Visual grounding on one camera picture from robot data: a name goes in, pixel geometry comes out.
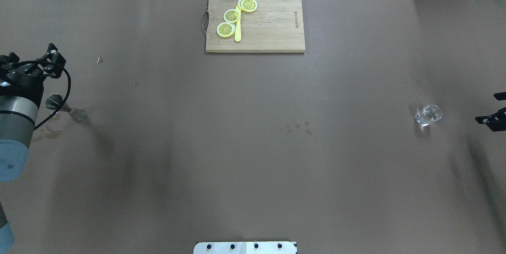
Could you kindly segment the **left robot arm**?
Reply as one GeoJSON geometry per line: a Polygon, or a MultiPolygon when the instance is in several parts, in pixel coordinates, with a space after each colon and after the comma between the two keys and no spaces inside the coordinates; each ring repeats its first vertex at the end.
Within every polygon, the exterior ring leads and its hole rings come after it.
{"type": "Polygon", "coordinates": [[[47,78],[58,79],[66,60],[50,43],[34,61],[20,61],[15,53],[1,56],[0,180],[17,179],[28,161],[29,148],[47,78]]]}

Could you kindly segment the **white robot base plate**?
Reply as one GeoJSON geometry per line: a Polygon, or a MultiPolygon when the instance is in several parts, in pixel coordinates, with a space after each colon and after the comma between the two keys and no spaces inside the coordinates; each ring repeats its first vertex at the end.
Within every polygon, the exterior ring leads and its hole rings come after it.
{"type": "Polygon", "coordinates": [[[197,243],[194,254],[298,254],[291,241],[237,241],[197,243]]]}

